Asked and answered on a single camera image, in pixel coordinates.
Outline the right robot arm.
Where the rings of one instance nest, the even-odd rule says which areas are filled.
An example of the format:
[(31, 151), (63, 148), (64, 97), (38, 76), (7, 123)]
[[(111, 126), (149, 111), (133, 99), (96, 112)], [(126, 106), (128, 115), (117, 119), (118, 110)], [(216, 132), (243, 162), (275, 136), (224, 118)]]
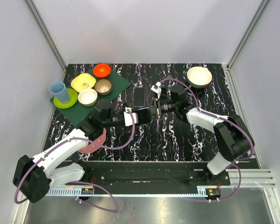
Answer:
[(154, 85), (151, 90), (155, 95), (150, 107), (152, 117), (160, 119), (163, 114), (173, 112), (180, 121), (214, 133), (219, 152), (208, 162), (202, 174), (206, 184), (215, 184), (219, 174), (254, 149), (254, 140), (240, 116), (220, 116), (198, 109), (188, 102), (184, 90), (171, 91), (171, 98), (167, 98), (166, 88)]

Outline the black phone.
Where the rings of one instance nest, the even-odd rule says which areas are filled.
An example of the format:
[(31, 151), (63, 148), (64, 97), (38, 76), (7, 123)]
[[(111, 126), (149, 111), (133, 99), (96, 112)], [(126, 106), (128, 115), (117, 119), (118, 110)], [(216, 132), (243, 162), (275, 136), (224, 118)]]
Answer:
[(133, 93), (133, 106), (143, 107), (145, 105), (145, 89), (135, 88)]

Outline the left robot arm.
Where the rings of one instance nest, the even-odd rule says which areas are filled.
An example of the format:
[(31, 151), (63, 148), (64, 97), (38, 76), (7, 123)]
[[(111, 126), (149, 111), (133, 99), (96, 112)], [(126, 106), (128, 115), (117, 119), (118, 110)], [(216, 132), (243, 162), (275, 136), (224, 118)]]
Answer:
[(138, 115), (131, 107), (114, 112), (112, 103), (99, 100), (75, 129), (64, 139), (49, 149), (33, 156), (22, 156), (16, 165), (13, 184), (17, 187), (14, 202), (21, 204), (18, 194), (22, 193), (32, 203), (40, 201), (51, 189), (78, 181), (86, 185), (91, 181), (91, 173), (80, 162), (60, 168), (59, 165), (89, 143), (105, 148), (95, 142), (104, 128), (110, 126), (131, 126), (135, 129)]

